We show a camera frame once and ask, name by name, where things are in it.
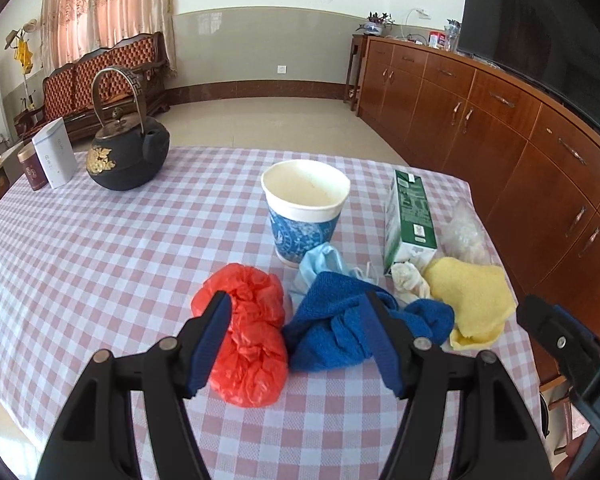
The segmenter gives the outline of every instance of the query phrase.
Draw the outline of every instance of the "potted plant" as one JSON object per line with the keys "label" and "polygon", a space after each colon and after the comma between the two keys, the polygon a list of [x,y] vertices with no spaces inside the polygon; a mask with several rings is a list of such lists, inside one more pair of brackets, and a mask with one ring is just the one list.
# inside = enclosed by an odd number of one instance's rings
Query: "potted plant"
{"label": "potted plant", "polygon": [[386,12],[383,12],[381,16],[378,16],[377,12],[373,14],[370,12],[366,23],[362,23],[356,30],[362,29],[364,34],[370,36],[382,36],[384,28],[387,26],[391,27],[394,23],[391,15]]}

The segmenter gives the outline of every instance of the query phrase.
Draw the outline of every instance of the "gold flower decoration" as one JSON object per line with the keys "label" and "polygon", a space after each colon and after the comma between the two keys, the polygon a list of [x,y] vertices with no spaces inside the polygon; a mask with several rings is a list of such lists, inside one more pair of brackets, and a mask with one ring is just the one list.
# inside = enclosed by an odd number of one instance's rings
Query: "gold flower decoration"
{"label": "gold flower decoration", "polygon": [[91,148],[87,153],[87,171],[91,174],[101,174],[103,171],[116,167],[113,160],[109,160],[110,148]]}

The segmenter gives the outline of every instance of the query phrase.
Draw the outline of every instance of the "tv cabinet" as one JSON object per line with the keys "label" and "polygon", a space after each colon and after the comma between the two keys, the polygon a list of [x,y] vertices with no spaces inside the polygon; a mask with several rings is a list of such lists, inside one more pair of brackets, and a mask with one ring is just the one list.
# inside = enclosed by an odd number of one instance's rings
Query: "tv cabinet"
{"label": "tv cabinet", "polygon": [[[467,181],[519,300],[561,304],[600,337],[600,134],[515,76],[370,38],[358,115],[410,165]],[[560,381],[532,342],[542,388]]]}

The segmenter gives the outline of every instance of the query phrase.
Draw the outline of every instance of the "wooden sofa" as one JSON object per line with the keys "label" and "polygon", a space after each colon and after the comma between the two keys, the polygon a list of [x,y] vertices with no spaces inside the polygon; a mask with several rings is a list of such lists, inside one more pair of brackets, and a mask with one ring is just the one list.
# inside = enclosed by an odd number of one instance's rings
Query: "wooden sofa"
{"label": "wooden sofa", "polygon": [[[20,114],[14,120],[20,139],[30,139],[42,126],[58,117],[64,117],[72,142],[93,136],[100,129],[100,122],[93,111],[91,84],[99,70],[111,65],[126,66],[140,77],[149,115],[169,109],[164,90],[169,65],[162,33],[138,34],[112,48],[85,54],[46,77],[42,83],[43,106]],[[120,74],[109,73],[101,79],[100,98],[107,119],[117,107],[125,114],[136,111],[130,89]]]}

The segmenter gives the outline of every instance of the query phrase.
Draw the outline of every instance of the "yellow towel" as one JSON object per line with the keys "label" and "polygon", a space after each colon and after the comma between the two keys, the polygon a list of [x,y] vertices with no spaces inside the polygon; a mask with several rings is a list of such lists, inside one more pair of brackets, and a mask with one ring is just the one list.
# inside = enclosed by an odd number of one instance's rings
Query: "yellow towel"
{"label": "yellow towel", "polygon": [[441,258],[425,269],[431,295],[450,305],[456,326],[449,336],[454,350],[490,347],[516,310],[504,270],[497,266],[467,264]]}

